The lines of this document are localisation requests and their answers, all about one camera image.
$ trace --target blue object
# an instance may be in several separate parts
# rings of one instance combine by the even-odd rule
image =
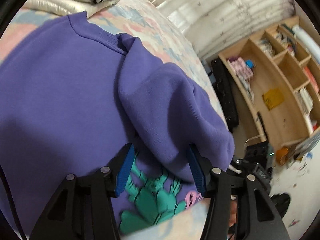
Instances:
[[[307,153],[307,159],[312,160],[312,158],[313,158],[312,152]]]
[[[209,79],[210,79],[211,84],[214,84],[217,81],[216,77],[213,74],[211,74],[209,76]]]
[[[251,69],[254,67],[254,63],[253,63],[251,60],[247,60],[245,63],[246,63],[247,66],[248,66],[249,68],[251,68]]]
[[[202,60],[201,60],[201,64],[203,65],[204,70],[205,70],[206,73],[208,74],[208,73],[211,71],[210,67],[208,66],[208,63],[207,63],[204,59],[202,59]]]
[[[187,160],[196,184],[197,191],[203,196],[207,190],[205,186],[205,177],[191,147],[187,149]]]
[[[115,193],[117,197],[119,197],[119,195],[124,191],[125,185],[127,184],[127,181],[130,175],[133,161],[134,161],[134,146],[131,145],[127,153],[127,156],[123,162],[123,165],[117,176],[117,183],[116,183],[116,189],[115,189]]]

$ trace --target hand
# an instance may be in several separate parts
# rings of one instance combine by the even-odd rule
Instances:
[[[237,221],[237,201],[232,200],[231,201],[231,207],[230,207],[230,218],[229,218],[229,227],[233,226]]]

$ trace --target shelf compartment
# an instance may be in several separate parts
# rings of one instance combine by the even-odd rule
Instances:
[[[310,119],[317,121],[317,124],[320,126],[320,95],[315,92],[312,84],[308,84],[306,89],[313,101],[313,108],[310,112]]]
[[[313,58],[311,58],[307,64],[301,65],[302,68],[304,68],[305,66],[309,68],[310,72],[317,82],[317,85],[320,86],[320,67],[318,63]]]
[[[301,87],[303,84],[306,84],[306,82],[308,82],[307,76],[288,53],[284,55],[278,66],[292,86],[293,90]]]
[[[227,59],[232,56],[240,56],[244,60],[250,59],[256,65],[253,80],[250,82],[251,90],[254,93],[253,103],[227,63]],[[266,131],[269,131],[269,141],[275,150],[280,149],[284,142],[299,140],[309,136],[302,109],[294,96],[291,85],[272,59],[264,54],[253,41],[243,39],[234,46],[224,50],[219,54],[219,57],[226,64],[239,89],[242,90],[245,101],[250,103],[249,109],[251,113],[254,112],[256,114],[260,112]],[[262,95],[274,88],[280,89],[285,101],[269,111],[263,101]]]
[[[283,51],[285,51],[284,47],[268,32],[255,33],[252,36],[250,36],[250,39],[252,41],[254,41],[257,45],[258,45],[259,41],[261,41],[261,40],[264,40],[264,39],[268,40],[269,43],[271,44],[272,48],[275,51],[275,55],[274,56],[271,56],[271,55],[266,53],[266,55],[268,57],[277,57],[277,55],[279,53],[282,53]]]
[[[300,63],[301,61],[305,61],[306,58],[309,57],[309,54],[305,50],[304,46],[299,41],[297,41],[296,38],[294,37],[294,35],[291,32],[289,32],[286,28],[284,28],[283,26],[278,25],[278,27],[276,29],[270,28],[270,29],[268,29],[267,33],[274,38],[274,35],[275,35],[276,31],[278,31],[278,32],[280,32],[282,34],[285,34],[286,36],[288,36],[292,40],[292,42],[295,45],[295,55],[294,55],[294,57],[297,60],[297,62]],[[276,40],[276,42],[279,45],[281,45],[281,47],[286,49],[285,46],[283,46],[279,41]]]

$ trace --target floral bedspread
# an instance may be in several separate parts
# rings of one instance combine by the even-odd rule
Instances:
[[[0,63],[31,31],[58,16],[21,9],[0,39]],[[148,0],[121,0],[111,8],[88,19],[109,33],[129,33],[139,37],[144,46],[164,62],[176,63],[209,95],[212,107],[224,115],[202,64],[191,43]],[[201,201],[173,219],[124,237],[134,239],[199,239],[207,213],[207,200]]]

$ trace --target white curtain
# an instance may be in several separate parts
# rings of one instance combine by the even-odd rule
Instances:
[[[292,0],[149,0],[209,59],[250,33],[294,14]]]

